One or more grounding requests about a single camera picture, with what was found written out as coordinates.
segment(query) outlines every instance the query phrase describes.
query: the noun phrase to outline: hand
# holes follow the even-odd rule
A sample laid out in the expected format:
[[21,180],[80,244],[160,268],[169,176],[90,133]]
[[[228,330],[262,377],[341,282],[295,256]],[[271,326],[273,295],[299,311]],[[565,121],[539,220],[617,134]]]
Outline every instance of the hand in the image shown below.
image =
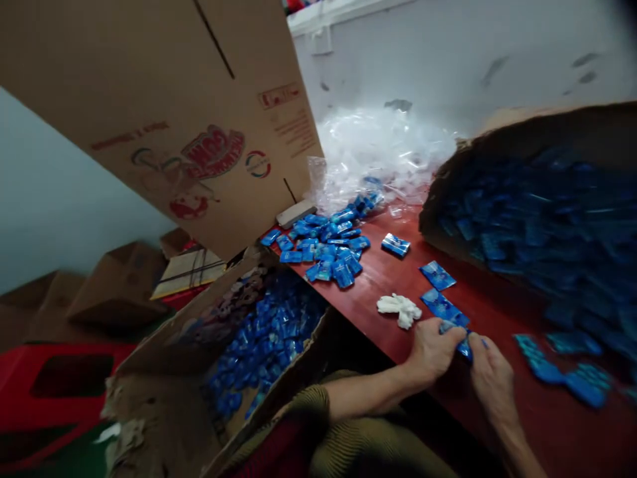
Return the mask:
[[462,327],[453,327],[440,335],[442,322],[432,317],[416,325],[411,354],[404,364],[411,379],[422,388],[432,385],[447,371],[456,347],[466,337]]
[[473,353],[471,381],[491,424],[497,429],[519,426],[513,395],[513,369],[493,340],[469,335]]

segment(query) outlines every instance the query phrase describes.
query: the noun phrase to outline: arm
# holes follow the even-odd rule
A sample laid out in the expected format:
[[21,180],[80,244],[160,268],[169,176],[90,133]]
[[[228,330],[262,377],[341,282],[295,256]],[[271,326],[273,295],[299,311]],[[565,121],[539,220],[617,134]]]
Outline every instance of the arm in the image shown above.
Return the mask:
[[469,336],[473,352],[471,380],[487,418],[496,430],[512,465],[513,476],[546,478],[546,473],[526,441],[513,394],[513,369],[488,337]]
[[466,337],[461,327],[440,335],[440,324],[440,319],[432,317],[416,326],[411,354],[405,363],[374,375],[325,384],[330,421],[386,413],[408,396],[432,385],[447,371],[456,346]]

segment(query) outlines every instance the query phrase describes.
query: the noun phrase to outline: white wall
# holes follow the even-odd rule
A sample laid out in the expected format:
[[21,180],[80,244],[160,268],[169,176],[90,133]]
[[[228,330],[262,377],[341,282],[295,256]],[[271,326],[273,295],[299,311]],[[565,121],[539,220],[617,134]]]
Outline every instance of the white wall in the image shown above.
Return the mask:
[[[399,98],[419,116],[472,135],[498,108],[637,98],[636,47],[613,0],[415,0],[388,8],[404,1],[324,0],[289,17],[316,120],[338,106]],[[354,18],[346,4],[376,12]],[[333,52],[312,55],[306,32],[321,25],[332,25]],[[578,58],[589,61],[573,66]]]
[[175,224],[0,88],[0,293]]

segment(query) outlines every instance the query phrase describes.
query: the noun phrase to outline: white tissue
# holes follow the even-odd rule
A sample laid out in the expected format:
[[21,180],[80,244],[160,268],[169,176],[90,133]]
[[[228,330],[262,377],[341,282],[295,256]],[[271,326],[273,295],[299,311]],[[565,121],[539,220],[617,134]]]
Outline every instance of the white tissue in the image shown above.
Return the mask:
[[391,297],[383,295],[376,302],[376,307],[380,313],[398,313],[398,327],[405,330],[410,329],[413,321],[420,319],[423,314],[414,302],[394,293]]

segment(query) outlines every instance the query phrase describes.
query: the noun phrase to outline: red label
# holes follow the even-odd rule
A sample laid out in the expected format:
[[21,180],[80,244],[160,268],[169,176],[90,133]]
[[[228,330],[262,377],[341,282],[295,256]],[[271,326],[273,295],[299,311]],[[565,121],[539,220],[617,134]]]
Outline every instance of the red label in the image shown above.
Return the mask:
[[192,161],[192,164],[184,165],[186,173],[195,179],[227,173],[237,164],[245,146],[243,133],[231,130],[226,136],[221,128],[210,125],[208,131],[182,149],[181,153]]

